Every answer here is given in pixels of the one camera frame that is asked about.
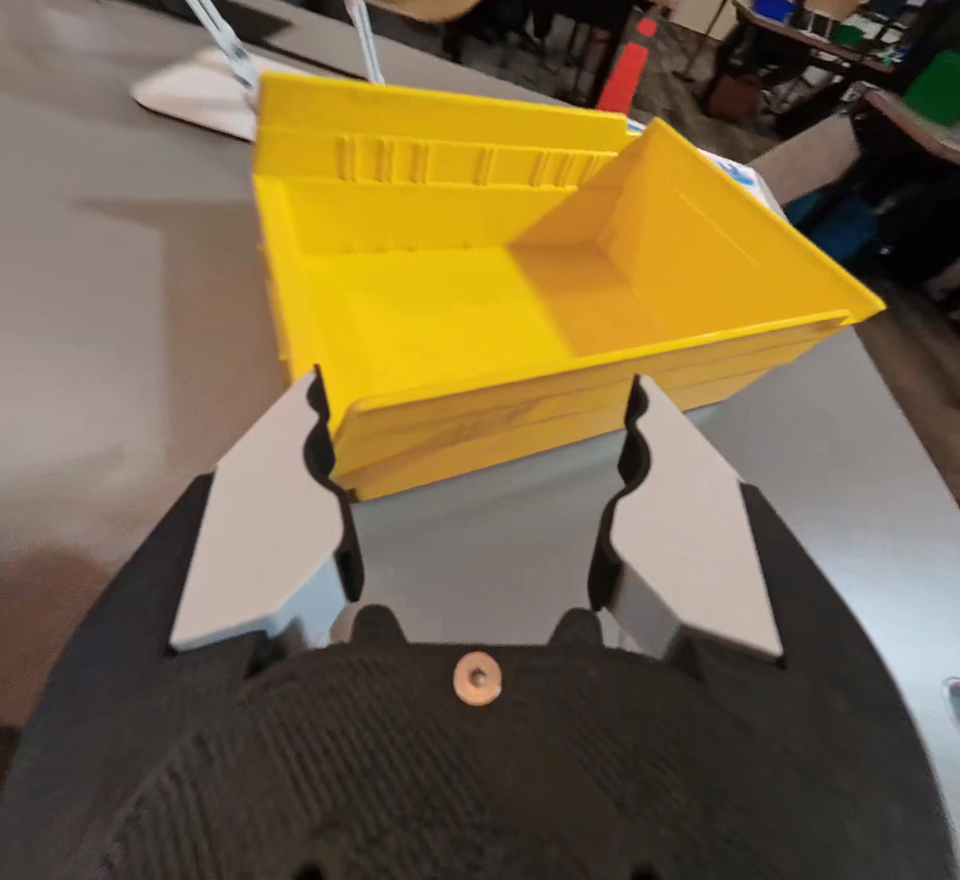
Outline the grey desk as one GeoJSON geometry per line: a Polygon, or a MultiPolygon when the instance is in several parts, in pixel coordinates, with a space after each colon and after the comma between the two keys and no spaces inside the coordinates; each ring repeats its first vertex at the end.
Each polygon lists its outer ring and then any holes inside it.
{"type": "MultiPolygon", "coordinates": [[[[2,764],[66,642],[287,387],[251,145],[133,83],[205,46],[121,0],[2,0],[2,764]]],[[[887,309],[687,413],[870,635],[958,805],[958,338],[887,309]]],[[[586,604],[622,429],[355,507],[416,642],[539,644],[586,604]]]]}

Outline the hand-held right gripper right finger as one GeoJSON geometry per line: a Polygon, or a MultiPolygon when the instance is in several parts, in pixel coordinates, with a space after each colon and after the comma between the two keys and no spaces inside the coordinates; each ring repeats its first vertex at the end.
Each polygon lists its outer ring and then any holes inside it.
{"type": "Polygon", "coordinates": [[[618,646],[666,660],[687,639],[762,662],[784,652],[739,474],[666,393],[636,376],[587,577],[618,646]]]}

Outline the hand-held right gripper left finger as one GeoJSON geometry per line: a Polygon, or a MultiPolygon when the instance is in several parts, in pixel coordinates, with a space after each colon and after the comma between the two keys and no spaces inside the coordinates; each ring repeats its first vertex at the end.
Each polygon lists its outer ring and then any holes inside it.
{"type": "Polygon", "coordinates": [[[345,638],[365,572],[329,409],[315,367],[217,463],[169,636],[177,653],[253,633],[295,649],[345,638]]]}

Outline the grey board panel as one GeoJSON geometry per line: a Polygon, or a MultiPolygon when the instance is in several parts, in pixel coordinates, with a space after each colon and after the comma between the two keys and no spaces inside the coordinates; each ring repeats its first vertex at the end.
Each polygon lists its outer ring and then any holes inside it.
{"type": "Polygon", "coordinates": [[[852,120],[836,113],[750,162],[763,201],[777,209],[841,178],[860,159],[852,120]]]}

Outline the green plastic bin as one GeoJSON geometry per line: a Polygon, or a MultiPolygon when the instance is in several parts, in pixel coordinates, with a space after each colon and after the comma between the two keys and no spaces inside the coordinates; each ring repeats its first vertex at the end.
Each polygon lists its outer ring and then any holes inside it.
{"type": "Polygon", "coordinates": [[[959,51],[946,49],[910,84],[903,104],[930,123],[953,128],[959,122],[959,51]]]}

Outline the blue storage crate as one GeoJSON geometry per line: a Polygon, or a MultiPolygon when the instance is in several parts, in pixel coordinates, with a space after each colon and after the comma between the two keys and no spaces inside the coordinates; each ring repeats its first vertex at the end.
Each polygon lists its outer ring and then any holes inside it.
{"type": "Polygon", "coordinates": [[[807,238],[842,265],[853,263],[877,239],[879,216],[858,193],[845,193],[807,238]]]}

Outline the brown bag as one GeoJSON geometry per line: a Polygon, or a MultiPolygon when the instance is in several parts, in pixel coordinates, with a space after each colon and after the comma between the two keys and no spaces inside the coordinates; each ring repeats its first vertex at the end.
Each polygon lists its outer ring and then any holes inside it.
{"type": "Polygon", "coordinates": [[[753,113],[760,90],[755,78],[723,74],[706,96],[703,112],[712,119],[742,123],[753,113]]]}

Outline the small cluttered work table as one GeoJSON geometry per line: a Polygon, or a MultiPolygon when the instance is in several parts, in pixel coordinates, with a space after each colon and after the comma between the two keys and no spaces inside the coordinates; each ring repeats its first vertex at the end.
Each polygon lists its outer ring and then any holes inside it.
{"type": "Polygon", "coordinates": [[[884,59],[880,39],[864,38],[853,45],[835,43],[818,34],[799,30],[756,13],[748,4],[732,0],[738,25],[749,25],[759,32],[777,36],[795,47],[810,51],[810,66],[830,73],[835,77],[852,80],[873,75],[886,76],[896,70],[893,57],[884,59]]]}

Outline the orange traffic cone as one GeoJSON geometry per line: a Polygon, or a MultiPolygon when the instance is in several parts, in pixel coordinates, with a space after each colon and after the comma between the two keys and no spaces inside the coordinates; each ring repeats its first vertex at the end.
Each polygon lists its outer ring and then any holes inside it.
{"type": "Polygon", "coordinates": [[[634,25],[608,72],[594,109],[627,115],[640,86],[650,56],[650,44],[656,37],[657,21],[642,16],[634,25]]]}

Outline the yellow plastic bin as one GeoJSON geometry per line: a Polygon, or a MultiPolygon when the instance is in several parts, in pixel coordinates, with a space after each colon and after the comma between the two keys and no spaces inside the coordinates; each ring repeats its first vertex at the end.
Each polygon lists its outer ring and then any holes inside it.
{"type": "Polygon", "coordinates": [[[654,119],[268,72],[251,178],[280,356],[364,500],[723,402],[885,309],[654,119]]]}

